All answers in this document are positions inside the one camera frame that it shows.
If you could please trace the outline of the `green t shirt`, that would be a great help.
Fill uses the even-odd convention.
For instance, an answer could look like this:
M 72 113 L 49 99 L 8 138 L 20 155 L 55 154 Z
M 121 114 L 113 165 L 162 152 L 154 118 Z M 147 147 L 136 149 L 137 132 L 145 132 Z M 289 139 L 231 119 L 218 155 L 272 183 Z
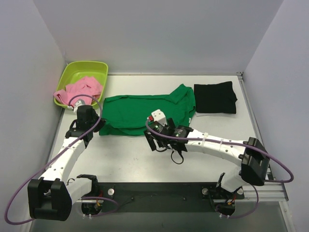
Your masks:
M 145 122 L 155 110 L 172 118 L 176 126 L 188 126 L 196 111 L 194 91 L 183 84 L 167 95 L 118 95 L 105 98 L 102 118 L 106 120 L 100 136 L 142 136 Z

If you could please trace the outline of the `green plastic basin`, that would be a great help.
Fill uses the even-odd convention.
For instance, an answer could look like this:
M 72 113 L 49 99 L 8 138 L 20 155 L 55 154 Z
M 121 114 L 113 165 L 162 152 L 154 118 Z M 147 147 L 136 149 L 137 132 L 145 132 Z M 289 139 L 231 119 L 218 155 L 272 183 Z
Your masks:
M 68 64 L 59 80 L 56 91 L 65 89 L 66 85 L 73 84 L 85 76 L 88 76 L 88 77 L 93 76 L 98 80 L 100 84 L 103 85 L 103 90 L 102 90 L 101 95 L 98 98 L 96 98 L 98 101 L 100 101 L 103 95 L 104 87 L 106 85 L 106 81 L 108 77 L 108 65 L 104 62 L 75 61 L 75 62 Z M 80 95 L 76 95 L 75 97 L 73 97 L 73 99 L 79 96 L 93 98 L 92 96 L 89 96 L 89 95 L 80 94 Z M 63 108 L 68 107 L 68 105 L 61 104 L 55 98 L 54 98 L 54 103 Z M 96 101 L 93 100 L 91 105 L 92 106 L 97 105 Z

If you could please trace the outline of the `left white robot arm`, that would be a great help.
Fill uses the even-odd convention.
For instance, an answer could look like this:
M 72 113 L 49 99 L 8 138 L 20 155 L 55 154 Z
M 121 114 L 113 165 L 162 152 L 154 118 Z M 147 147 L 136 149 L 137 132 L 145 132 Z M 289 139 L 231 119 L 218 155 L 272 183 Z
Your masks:
M 29 214 L 32 219 L 65 221 L 72 205 L 82 197 L 93 199 L 99 195 L 98 179 L 95 175 L 80 174 L 70 184 L 69 175 L 93 134 L 105 122 L 91 105 L 77 108 L 77 118 L 65 134 L 60 157 L 49 164 L 48 169 L 28 183 Z

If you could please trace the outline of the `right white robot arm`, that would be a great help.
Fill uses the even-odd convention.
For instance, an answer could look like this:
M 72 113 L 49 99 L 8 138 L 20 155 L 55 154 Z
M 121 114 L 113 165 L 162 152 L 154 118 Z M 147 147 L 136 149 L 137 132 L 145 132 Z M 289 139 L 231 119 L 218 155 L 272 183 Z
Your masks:
M 145 126 L 144 135 L 153 151 L 159 147 L 180 157 L 184 152 L 198 152 L 234 164 L 233 170 L 220 174 L 217 188 L 221 192 L 233 193 L 245 184 L 263 186 L 266 181 L 269 157 L 255 138 L 237 141 L 210 136 L 191 127 L 176 127 L 172 119 L 149 117 Z

